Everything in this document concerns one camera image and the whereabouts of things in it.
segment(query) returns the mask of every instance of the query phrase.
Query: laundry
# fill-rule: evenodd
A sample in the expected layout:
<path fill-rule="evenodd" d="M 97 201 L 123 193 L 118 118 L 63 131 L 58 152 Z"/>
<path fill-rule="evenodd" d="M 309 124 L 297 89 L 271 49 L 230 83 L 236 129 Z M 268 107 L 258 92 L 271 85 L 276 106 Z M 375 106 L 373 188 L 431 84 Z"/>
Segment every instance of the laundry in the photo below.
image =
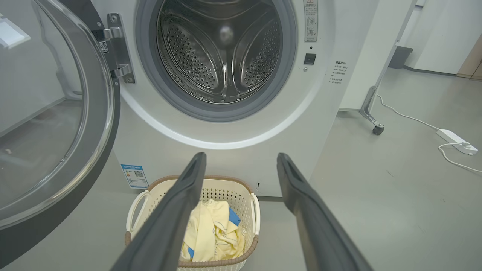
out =
<path fill-rule="evenodd" d="M 191 212 L 181 250 L 182 261 L 216 261 L 244 253 L 246 230 L 226 201 L 200 202 Z"/>

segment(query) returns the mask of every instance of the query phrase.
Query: laundry basket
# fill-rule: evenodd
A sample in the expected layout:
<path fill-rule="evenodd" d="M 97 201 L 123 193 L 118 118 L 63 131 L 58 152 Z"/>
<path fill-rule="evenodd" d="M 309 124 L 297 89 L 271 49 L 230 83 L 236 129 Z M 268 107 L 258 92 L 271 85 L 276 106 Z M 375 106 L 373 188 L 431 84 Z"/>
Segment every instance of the laundry basket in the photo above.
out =
<path fill-rule="evenodd" d="M 151 212 L 156 208 L 162 197 L 174 185 L 179 176 L 167 176 L 153 182 L 147 190 L 140 193 L 129 209 L 126 222 L 125 244 L 128 245 L 132 238 L 142 227 Z M 145 199 L 140 208 L 139 214 L 133 221 L 137 206 Z M 204 178 L 202 184 L 200 201 L 214 199 L 216 201 L 227 201 L 231 209 L 240 217 L 240 226 L 246 230 L 244 254 L 241 257 L 206 262 L 179 261 L 180 271 L 238 271 L 246 259 L 254 252 L 258 244 L 260 227 L 260 210 L 258 198 L 250 186 L 243 181 L 225 176 L 210 176 Z"/>

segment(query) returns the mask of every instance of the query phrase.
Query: white cable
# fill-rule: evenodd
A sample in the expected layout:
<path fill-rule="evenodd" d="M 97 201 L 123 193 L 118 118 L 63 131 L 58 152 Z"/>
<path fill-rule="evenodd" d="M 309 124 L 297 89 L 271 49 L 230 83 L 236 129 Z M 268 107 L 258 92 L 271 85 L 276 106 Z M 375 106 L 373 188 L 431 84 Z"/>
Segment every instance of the white cable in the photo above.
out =
<path fill-rule="evenodd" d="M 378 95 L 378 94 L 377 94 L 377 96 L 380 98 L 380 102 L 382 103 L 383 106 L 392 109 L 393 112 L 399 114 L 400 116 L 406 117 L 406 118 L 409 118 L 409 119 L 412 119 L 412 120 L 414 120 L 414 121 L 421 122 L 421 123 L 425 124 L 426 126 L 432 127 L 432 128 L 435 129 L 435 130 L 439 130 L 439 128 L 437 128 L 437 127 L 435 127 L 435 126 L 433 126 L 433 125 L 430 125 L 430 124 L 428 124 L 428 123 L 426 123 L 426 122 L 423 122 L 423 121 L 421 121 L 421 120 L 419 120 L 419 119 L 412 118 L 412 117 L 407 116 L 407 115 L 403 115 L 402 113 L 400 113 L 400 112 L 398 112 L 397 110 L 395 110 L 395 108 L 393 108 L 393 107 L 391 107 L 391 106 L 389 106 L 389 105 L 386 105 L 386 104 L 383 102 L 382 96 L 380 96 L 380 95 Z M 442 145 L 440 145 L 440 146 L 438 147 L 438 149 L 442 152 L 443 157 L 444 157 L 449 163 L 452 163 L 452 164 L 454 164 L 454 165 L 456 165 L 456 166 L 459 166 L 459 167 L 462 167 L 462 168 L 465 168 L 465 169 L 473 170 L 473 171 L 476 171 L 476 172 L 482 172 L 482 170 L 473 169 L 473 168 L 471 168 L 471 167 L 464 166 L 464 165 L 459 164 L 459 163 L 455 163 L 455 162 L 453 162 L 452 160 L 448 159 L 447 155 L 445 155 L 445 151 L 442 150 L 442 147 L 443 147 L 443 146 L 447 146 L 447 145 L 458 145 L 458 144 L 464 145 L 464 144 L 470 144 L 470 143 L 469 143 L 469 142 L 463 142 L 463 143 L 447 143 L 447 144 L 442 144 Z"/>

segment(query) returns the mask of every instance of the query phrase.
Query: power strip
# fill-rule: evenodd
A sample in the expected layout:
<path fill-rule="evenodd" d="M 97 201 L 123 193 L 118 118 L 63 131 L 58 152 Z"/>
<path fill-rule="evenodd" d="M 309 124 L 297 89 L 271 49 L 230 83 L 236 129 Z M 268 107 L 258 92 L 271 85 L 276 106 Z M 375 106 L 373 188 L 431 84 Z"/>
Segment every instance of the power strip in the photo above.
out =
<path fill-rule="evenodd" d="M 462 153 L 465 153 L 468 155 L 474 155 L 478 152 L 478 149 L 476 149 L 469 142 L 463 140 L 461 137 L 459 137 L 458 135 L 456 135 L 454 132 L 450 130 L 439 129 L 437 131 L 437 134 L 441 138 L 445 139 L 448 143 L 460 143 L 453 146 L 456 147 L 457 150 L 459 150 Z"/>

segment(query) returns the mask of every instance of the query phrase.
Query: basket handle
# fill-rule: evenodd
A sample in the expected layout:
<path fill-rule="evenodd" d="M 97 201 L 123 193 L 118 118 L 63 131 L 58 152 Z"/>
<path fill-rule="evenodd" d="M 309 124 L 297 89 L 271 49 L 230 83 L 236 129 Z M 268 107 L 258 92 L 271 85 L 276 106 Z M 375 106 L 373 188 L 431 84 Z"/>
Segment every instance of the basket handle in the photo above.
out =
<path fill-rule="evenodd" d="M 259 235 L 259 228 L 261 227 L 261 212 L 259 208 L 258 197 L 251 193 L 251 213 L 253 214 L 253 231 L 255 235 Z"/>
<path fill-rule="evenodd" d="M 137 209 L 137 205 L 139 205 L 139 202 L 141 199 L 146 196 L 146 199 L 144 200 L 144 204 L 142 204 L 142 208 L 139 211 L 139 214 L 137 215 L 137 218 L 135 219 L 134 226 L 132 226 L 132 217 L 134 216 L 134 211 Z M 139 223 L 139 219 L 141 217 L 142 212 L 144 211 L 144 208 L 146 207 L 146 204 L 148 202 L 149 198 L 149 190 L 142 191 L 132 202 L 131 208 L 129 209 L 129 213 L 127 214 L 127 221 L 125 224 L 125 229 L 126 231 L 132 233 L 133 230 L 137 227 L 137 224 Z"/>

